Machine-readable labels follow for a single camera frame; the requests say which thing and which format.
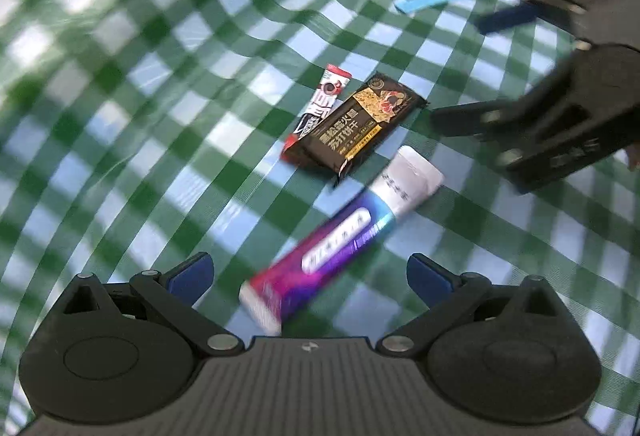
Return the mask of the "purple white stick packet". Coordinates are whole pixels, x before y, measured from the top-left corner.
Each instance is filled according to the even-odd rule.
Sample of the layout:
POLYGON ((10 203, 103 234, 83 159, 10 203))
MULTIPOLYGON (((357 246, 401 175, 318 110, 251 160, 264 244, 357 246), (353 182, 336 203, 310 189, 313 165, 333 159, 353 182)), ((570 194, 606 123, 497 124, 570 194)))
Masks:
POLYGON ((269 336, 314 298, 354 257, 429 199, 445 176, 403 145, 386 167, 325 223, 270 267, 242 283, 241 305, 269 336))

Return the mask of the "light blue thin stick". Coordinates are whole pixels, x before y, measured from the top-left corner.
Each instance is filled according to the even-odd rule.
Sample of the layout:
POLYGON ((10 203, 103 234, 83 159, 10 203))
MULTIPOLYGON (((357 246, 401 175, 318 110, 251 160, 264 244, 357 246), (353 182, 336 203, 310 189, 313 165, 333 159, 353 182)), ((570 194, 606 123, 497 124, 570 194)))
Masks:
POLYGON ((456 0, 400 0, 395 3, 395 9, 402 14, 413 14, 434 6, 442 6, 456 0))

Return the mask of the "black biscuit packet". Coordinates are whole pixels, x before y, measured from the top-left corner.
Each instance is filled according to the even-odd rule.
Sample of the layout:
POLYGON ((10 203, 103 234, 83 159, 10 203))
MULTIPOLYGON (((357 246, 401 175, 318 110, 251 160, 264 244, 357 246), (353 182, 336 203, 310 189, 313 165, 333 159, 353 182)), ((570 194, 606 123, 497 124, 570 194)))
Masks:
POLYGON ((309 133, 283 151, 298 166, 332 171, 338 180, 359 166, 414 110, 427 99, 381 72, 324 118, 309 133))

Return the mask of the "red black Nescafe stick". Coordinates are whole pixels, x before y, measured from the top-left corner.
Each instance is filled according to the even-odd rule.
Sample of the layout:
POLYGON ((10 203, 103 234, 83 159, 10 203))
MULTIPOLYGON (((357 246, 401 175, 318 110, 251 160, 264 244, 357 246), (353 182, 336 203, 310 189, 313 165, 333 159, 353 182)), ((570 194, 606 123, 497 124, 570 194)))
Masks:
POLYGON ((333 110, 337 97, 352 79, 352 74, 333 64, 328 64, 318 82, 314 94, 309 100, 292 133, 286 138, 280 157, 294 163, 295 155, 290 151, 293 145, 310 133, 333 110))

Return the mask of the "green checkered sofa cover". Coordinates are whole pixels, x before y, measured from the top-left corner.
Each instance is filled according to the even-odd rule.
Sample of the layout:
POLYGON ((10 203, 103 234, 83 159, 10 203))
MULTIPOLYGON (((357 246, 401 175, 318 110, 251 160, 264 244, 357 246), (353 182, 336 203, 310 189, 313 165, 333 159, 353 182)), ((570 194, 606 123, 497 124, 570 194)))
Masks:
POLYGON ((75 274, 122 282, 212 255, 204 315, 251 338, 241 283, 291 249, 410 145, 442 188, 286 327, 377 340, 423 311, 413 253, 497 283, 544 275, 598 353, 589 419, 627 435, 639 403, 639 177, 624 154, 521 195, 485 145, 403 122, 339 185, 283 162, 328 64, 381 72, 431 107, 515 98, 570 52, 538 22, 482 36, 518 0, 1 0, 1 430, 30 409, 16 371, 75 274))

